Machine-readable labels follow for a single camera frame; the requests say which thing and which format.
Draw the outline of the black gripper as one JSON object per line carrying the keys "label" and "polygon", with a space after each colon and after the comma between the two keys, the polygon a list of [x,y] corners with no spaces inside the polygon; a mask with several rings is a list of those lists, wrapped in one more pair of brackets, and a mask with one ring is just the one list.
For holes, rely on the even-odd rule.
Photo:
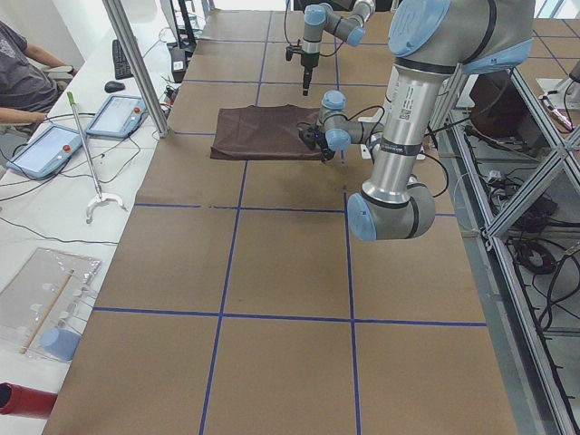
{"label": "black gripper", "polygon": [[323,134],[316,133],[314,135],[314,148],[320,151],[322,162],[330,161],[335,156],[335,152],[329,148],[329,145]]}
{"label": "black gripper", "polygon": [[314,68],[318,66],[318,53],[301,53],[301,65],[304,67],[302,95],[308,96]]}

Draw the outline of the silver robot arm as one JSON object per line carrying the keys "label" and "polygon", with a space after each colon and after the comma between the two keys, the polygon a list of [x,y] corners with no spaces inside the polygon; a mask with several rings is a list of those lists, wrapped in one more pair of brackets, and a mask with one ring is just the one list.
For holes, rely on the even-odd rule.
{"label": "silver robot arm", "polygon": [[309,93],[313,71],[319,63],[323,33],[327,32],[350,46],[357,46],[365,35],[364,24],[375,10],[375,2],[368,0],[355,1],[353,10],[346,17],[337,14],[327,3],[305,8],[303,38],[297,50],[304,68],[304,96]]}
{"label": "silver robot arm", "polygon": [[317,124],[331,150],[382,135],[371,148],[372,175],[347,202],[349,228],[359,239],[414,238],[430,228],[434,197],[412,170],[440,86],[457,69],[494,73],[524,62],[534,9],[532,1],[405,1],[389,29],[394,65],[381,118],[348,121],[345,96],[324,94]]}

